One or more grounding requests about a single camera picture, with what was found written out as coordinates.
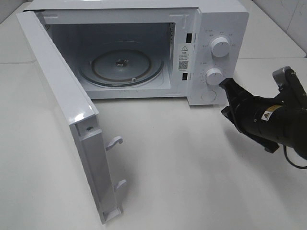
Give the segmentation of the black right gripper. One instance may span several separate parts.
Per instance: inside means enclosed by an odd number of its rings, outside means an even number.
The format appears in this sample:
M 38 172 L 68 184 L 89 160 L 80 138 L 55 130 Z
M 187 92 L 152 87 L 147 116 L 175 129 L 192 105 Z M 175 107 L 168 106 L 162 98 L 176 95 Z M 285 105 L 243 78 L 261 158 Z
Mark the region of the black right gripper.
M 225 78 L 219 86 L 225 91 L 229 103 L 222 114 L 240 133 L 267 152 L 276 152 L 279 144 L 288 143 L 286 104 L 273 98 L 253 96 L 233 78 Z

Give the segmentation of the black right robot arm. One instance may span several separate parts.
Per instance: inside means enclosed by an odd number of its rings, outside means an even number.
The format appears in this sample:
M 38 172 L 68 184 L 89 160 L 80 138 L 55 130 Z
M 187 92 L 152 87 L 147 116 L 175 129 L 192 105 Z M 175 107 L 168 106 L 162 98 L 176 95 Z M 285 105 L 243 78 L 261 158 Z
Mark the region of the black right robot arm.
M 272 74 L 279 93 L 273 98 L 255 96 L 226 78 L 219 86 L 229 105 L 221 113 L 236 129 L 274 153 L 280 144 L 307 157 L 307 93 L 295 71 L 286 66 Z

